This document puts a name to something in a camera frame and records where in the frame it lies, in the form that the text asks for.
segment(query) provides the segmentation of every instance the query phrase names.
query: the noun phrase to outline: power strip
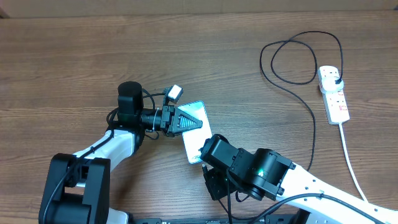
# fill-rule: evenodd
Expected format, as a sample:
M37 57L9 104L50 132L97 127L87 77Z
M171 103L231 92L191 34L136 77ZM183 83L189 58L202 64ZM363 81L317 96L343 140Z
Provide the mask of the power strip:
M341 143L343 144L344 155L346 158L347 166L355 186L365 202L368 200L363 194L361 187L356 180L353 168L349 161L346 140L344 137L343 123L349 120L349 113L347 108L346 98L344 96L343 81L340 84L335 84L334 80L340 77L338 69L333 66L322 66L318 71L319 87L322 92L323 102L325 104L326 116L328 117L329 124L338 124L340 129Z

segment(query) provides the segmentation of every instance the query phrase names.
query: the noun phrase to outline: wooden tabletop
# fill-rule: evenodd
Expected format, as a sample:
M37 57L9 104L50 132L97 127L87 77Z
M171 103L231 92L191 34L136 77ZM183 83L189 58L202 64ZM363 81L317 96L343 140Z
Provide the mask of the wooden tabletop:
M177 83L184 89L180 104L205 102L213 134L251 152L271 148L307 167L310 114L259 71L264 45L305 30L340 39L351 115L344 129L353 169L371 203L398 210L396 11L2 19L0 223L37 223L52 156L80 151L101 138L105 117L118 103L117 87L128 80L151 93ZM297 40L313 47L319 66L340 67L330 36ZM277 80L269 68L276 48L265 51L266 73L301 96L317 119L310 172L359 197L338 127L327 123L317 78L304 86ZM274 68L283 78L306 81L314 62L307 48L289 44ZM207 192L201 165L188 163L181 137L146 139L112 172L110 200L112 208L137 218L226 217ZM273 203L233 200L233 214L257 215ZM295 211L286 205L278 212Z

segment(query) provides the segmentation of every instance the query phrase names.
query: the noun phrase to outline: white plug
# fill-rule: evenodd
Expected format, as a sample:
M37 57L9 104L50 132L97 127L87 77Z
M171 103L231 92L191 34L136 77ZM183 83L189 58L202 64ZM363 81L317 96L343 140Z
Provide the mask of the white plug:
M356 180L353 168L349 161L348 151L346 146L346 139L343 132L343 123L349 120L348 108L346 98L344 96L343 87L344 82L339 84L335 80L339 79L338 69L333 66L322 66L318 71L319 87L322 92L323 102L325 104L326 116L328 117L329 124L338 124L340 129L341 143L343 144L344 155L346 158L347 166L351 176L353 177L354 184L365 202L368 200L363 194L361 187Z
M333 66L325 65L318 70L319 87L322 93L335 93L344 88L344 81L339 84L336 81L340 78L338 69Z

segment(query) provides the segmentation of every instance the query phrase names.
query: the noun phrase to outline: wall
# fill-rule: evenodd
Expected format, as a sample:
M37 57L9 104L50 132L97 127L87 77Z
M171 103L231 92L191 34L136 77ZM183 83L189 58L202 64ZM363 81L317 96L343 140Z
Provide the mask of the wall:
M397 5L398 0L0 0L3 17L11 18L385 10Z

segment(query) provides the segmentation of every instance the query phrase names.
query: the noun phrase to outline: wood grain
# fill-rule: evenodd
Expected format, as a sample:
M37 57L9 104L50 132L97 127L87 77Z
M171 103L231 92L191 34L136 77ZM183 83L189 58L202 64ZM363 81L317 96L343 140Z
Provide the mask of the wood grain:
M370 202L398 210L396 12L8 19L0 20L0 223L37 223L52 156L98 140L117 105L117 87L128 80L151 93L178 83L184 88L179 103L205 102L213 133L236 147L268 147L308 166L312 119L295 98L267 83L258 65L262 46L304 30L341 40L353 169ZM298 40L315 49L319 65L340 64L329 36ZM267 73L275 49L264 54ZM308 49L291 44L274 67L284 78L304 81L314 64ZM282 85L300 95L317 119L311 173L359 196L317 81ZM271 204L249 199L232 207L242 217ZM200 165L188 164L181 137L145 140L123 161L111 175L111 206L138 218L226 216L208 195ZM294 211L284 206L278 212Z

